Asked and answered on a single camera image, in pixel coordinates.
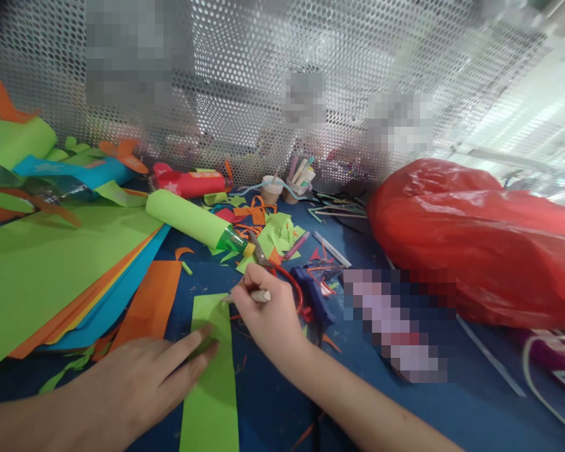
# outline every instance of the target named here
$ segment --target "plastic bag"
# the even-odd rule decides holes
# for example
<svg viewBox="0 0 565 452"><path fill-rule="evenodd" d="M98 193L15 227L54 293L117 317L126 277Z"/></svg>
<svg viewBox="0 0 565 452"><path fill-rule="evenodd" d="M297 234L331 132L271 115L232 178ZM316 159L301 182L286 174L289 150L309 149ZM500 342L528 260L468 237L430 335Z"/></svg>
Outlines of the plastic bag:
<svg viewBox="0 0 565 452"><path fill-rule="evenodd" d="M565 207L505 191L485 171L420 159L379 187L367 213L396 265L448 270L463 318L565 327Z"/></svg>

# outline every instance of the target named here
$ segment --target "metal mesh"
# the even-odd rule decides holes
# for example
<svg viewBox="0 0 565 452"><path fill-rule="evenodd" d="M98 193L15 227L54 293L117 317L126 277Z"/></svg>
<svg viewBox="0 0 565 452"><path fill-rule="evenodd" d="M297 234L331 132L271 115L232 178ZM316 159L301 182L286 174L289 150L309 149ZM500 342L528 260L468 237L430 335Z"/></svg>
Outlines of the metal mesh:
<svg viewBox="0 0 565 452"><path fill-rule="evenodd" d="M482 19L479 0L171 1L173 93L161 107L88 106L83 0L0 3L0 78L21 110L96 143L141 139L145 163L223 169L250 185L313 156L315 188L372 189L423 153L377 149L369 95L431 96L434 155L476 131L548 53L543 33ZM324 128L281 122L285 73L326 78Z"/></svg>

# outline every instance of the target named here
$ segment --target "colored paper stack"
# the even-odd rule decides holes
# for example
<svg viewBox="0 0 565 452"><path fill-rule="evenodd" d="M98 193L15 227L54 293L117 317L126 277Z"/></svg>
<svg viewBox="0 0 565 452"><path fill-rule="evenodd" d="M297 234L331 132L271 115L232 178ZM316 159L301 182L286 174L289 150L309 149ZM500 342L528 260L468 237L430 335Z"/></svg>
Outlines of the colored paper stack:
<svg viewBox="0 0 565 452"><path fill-rule="evenodd" d="M0 360L87 348L122 316L170 227L144 207L72 207L0 227Z"/></svg>

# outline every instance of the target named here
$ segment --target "bottle cap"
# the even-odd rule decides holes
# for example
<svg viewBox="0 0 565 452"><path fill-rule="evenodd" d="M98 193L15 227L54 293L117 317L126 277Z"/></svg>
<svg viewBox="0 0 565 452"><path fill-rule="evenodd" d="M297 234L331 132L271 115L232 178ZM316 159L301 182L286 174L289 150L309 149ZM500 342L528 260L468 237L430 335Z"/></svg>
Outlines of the bottle cap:
<svg viewBox="0 0 565 452"><path fill-rule="evenodd" d="M253 243L248 243L247 246L245 247L245 251L243 251L243 256L249 257L253 254L255 250L256 250L256 246Z"/></svg>

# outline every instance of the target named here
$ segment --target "green paper scrap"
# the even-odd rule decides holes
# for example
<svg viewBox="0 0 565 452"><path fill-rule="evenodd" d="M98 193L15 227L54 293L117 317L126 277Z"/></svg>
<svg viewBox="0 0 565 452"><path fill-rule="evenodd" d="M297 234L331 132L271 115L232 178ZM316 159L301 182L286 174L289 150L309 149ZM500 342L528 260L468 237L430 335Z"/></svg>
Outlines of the green paper scrap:
<svg viewBox="0 0 565 452"><path fill-rule="evenodd" d="M224 192L221 193L210 193L209 195L205 195L203 200L207 205L214 205L218 202L222 202L228 198L228 195Z"/></svg>
<svg viewBox="0 0 565 452"><path fill-rule="evenodd" d="M226 202L228 204L232 204L236 208L239 208L240 205L245 202L245 198L243 198L242 196L231 196Z"/></svg>
<svg viewBox="0 0 565 452"><path fill-rule="evenodd" d="M100 199L70 211L81 228L44 212L0 226L0 360L162 224Z"/></svg>
<svg viewBox="0 0 565 452"><path fill-rule="evenodd" d="M240 449L230 311L228 304L220 302L226 295L202 295L194 300L191 331L209 321L213 325L212 338L220 341L220 350L184 400L181 452Z"/></svg>
<svg viewBox="0 0 565 452"><path fill-rule="evenodd" d="M61 149L56 148L52 149L52 151L50 151L46 156L46 160L50 161L63 161L67 158L69 158L69 154L67 154L65 151L62 151Z"/></svg>
<svg viewBox="0 0 565 452"><path fill-rule="evenodd" d="M135 196L126 193L117 182L110 181L94 189L100 196L122 207L140 207L146 204L147 196Z"/></svg>
<svg viewBox="0 0 565 452"><path fill-rule="evenodd" d="M74 371L79 372L80 370L83 369L83 367L86 364L88 364L88 361L90 361L90 358L92 357L93 354L94 354L94 346L92 345L91 347L88 347L86 349L86 351L83 353L81 358L76 359L75 361L71 361L69 364L65 366L63 370L61 370L58 374L56 374L54 377L52 377L50 380L44 383L44 386L40 388L38 394L44 394L45 392L50 392L52 390L55 390L59 381L61 381L65 376L65 374L67 373L67 370L73 369Z"/></svg>
<svg viewBox="0 0 565 452"><path fill-rule="evenodd" d="M212 254L212 256L215 256L216 254L223 253L224 251L226 251L226 250L214 249L211 247L207 247L207 248L209 249L209 252Z"/></svg>
<svg viewBox="0 0 565 452"><path fill-rule="evenodd" d="M31 213L35 210L34 206L32 206L26 200L1 192L0 207L6 210L23 213Z"/></svg>
<svg viewBox="0 0 565 452"><path fill-rule="evenodd" d="M264 250L264 254L266 256L269 257L272 254L272 250L276 246L272 238L275 237L276 240L278 241L281 234L284 233L283 226L286 224L287 219L289 218L291 218L290 215L282 212L279 212L275 215L271 215L270 221L266 226L264 226L264 229L262 230L261 234L259 234L257 241L261 245L262 249ZM242 274L245 274L245 268L247 267L247 264L250 262L257 263L257 259L255 255L252 254L249 257L244 257L237 266L237 271L241 272Z"/></svg>
<svg viewBox="0 0 565 452"><path fill-rule="evenodd" d="M226 256L224 256L221 260L220 263L222 263L223 261L227 261L235 256L237 256L239 253L237 253L236 251L230 251Z"/></svg>
<svg viewBox="0 0 565 452"><path fill-rule="evenodd" d="M28 155L43 159L57 143L57 135L41 118L25 124L0 121L0 166L12 171Z"/></svg>

